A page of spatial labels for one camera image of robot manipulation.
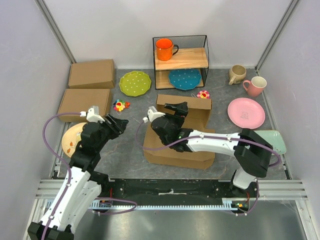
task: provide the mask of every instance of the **plate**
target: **plate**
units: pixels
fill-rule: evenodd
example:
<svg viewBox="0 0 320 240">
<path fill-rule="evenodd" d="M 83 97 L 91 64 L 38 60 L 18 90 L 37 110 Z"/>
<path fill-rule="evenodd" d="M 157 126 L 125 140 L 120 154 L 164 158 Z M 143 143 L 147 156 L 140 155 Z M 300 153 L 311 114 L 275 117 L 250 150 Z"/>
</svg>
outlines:
<svg viewBox="0 0 320 240">
<path fill-rule="evenodd" d="M 184 91 L 194 89 L 202 78 L 199 70 L 195 68 L 172 70 L 168 77 L 176 89 Z"/>
<path fill-rule="evenodd" d="M 276 130 L 257 130 L 255 132 L 271 144 L 276 153 L 285 154 L 287 152 L 285 141 L 280 132 Z"/>
<path fill-rule="evenodd" d="M 143 71 L 132 71 L 125 74 L 119 82 L 121 92 L 127 96 L 137 97 L 145 94 L 151 86 L 151 79 Z"/>
<path fill-rule="evenodd" d="M 256 129 L 266 119 L 262 106 L 256 101 L 245 97 L 240 97 L 230 102 L 228 115 L 235 125 L 243 129 Z"/>
<path fill-rule="evenodd" d="M 65 134 L 63 134 L 61 140 L 62 150 L 69 158 L 75 153 L 76 146 L 81 141 L 81 133 L 86 122 L 78 123 L 70 127 Z"/>
</svg>

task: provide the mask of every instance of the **wooden shelf board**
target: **wooden shelf board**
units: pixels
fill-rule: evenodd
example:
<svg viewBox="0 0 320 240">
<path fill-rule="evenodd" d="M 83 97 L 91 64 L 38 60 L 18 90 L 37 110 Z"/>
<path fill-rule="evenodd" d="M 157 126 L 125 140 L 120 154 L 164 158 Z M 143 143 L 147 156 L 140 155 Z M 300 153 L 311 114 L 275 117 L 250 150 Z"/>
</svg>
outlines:
<svg viewBox="0 0 320 240">
<path fill-rule="evenodd" d="M 155 70 L 174 70 L 174 69 L 200 69 L 209 66 L 204 47 L 181 48 L 168 61 L 160 61 L 157 58 L 157 51 L 154 52 Z"/>
<path fill-rule="evenodd" d="M 156 71 L 155 72 L 155 81 L 156 81 L 156 88 L 157 89 L 174 89 L 175 87 L 169 82 L 169 73 L 170 71 Z M 199 83 L 198 87 L 203 87 L 204 81 L 201 78 L 201 82 Z"/>
</svg>

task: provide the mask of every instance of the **brown box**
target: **brown box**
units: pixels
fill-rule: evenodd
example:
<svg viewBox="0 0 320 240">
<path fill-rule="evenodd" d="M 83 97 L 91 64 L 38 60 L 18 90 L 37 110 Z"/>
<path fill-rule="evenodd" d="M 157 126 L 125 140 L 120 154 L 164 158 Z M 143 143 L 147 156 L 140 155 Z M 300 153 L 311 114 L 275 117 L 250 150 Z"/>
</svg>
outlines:
<svg viewBox="0 0 320 240">
<path fill-rule="evenodd" d="M 69 76 L 71 89 L 113 89 L 115 65 L 112 59 L 73 63 Z"/>
<path fill-rule="evenodd" d="M 156 109 L 163 113 L 173 113 L 173 111 L 165 109 L 164 105 L 182 102 L 187 102 L 189 109 L 182 126 L 183 128 L 192 128 L 207 133 L 215 132 L 213 129 L 205 129 L 212 109 L 211 99 L 158 94 Z M 164 146 L 150 125 L 147 127 L 143 146 L 147 148 L 160 148 Z M 150 163 L 194 169 L 207 169 L 212 165 L 215 158 L 214 152 L 207 151 L 177 152 L 173 149 L 166 148 L 160 151 L 144 150 L 143 152 L 144 157 Z"/>
<path fill-rule="evenodd" d="M 87 112 L 92 106 L 99 107 L 99 114 L 106 115 L 112 104 L 112 93 L 109 89 L 67 89 L 64 92 L 58 113 L 82 111 Z M 63 122 L 82 123 L 85 117 L 77 115 L 59 116 Z"/>
</svg>

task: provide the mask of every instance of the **blue plate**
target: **blue plate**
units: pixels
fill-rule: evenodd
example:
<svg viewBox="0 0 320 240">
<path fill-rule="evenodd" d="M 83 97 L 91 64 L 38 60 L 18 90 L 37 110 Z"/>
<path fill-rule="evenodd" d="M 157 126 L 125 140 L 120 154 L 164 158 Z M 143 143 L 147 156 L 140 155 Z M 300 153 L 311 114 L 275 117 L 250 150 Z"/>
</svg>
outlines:
<svg viewBox="0 0 320 240">
<path fill-rule="evenodd" d="M 169 81 L 176 89 L 187 91 L 194 89 L 201 82 L 201 74 L 195 68 L 172 70 L 169 73 Z"/>
</svg>

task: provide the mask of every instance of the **beige mug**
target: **beige mug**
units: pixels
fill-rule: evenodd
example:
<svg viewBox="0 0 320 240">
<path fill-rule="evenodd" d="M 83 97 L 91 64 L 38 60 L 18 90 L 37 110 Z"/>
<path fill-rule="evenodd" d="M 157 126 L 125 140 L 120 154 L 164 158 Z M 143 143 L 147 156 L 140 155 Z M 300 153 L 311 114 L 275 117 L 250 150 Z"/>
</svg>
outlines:
<svg viewBox="0 0 320 240">
<path fill-rule="evenodd" d="M 244 80 L 242 84 L 250 97 L 256 97 L 265 89 L 267 81 L 261 76 L 254 76 L 251 81 Z"/>
<path fill-rule="evenodd" d="M 247 75 L 247 70 L 244 66 L 234 65 L 229 70 L 229 85 L 239 84 Z"/>
</svg>

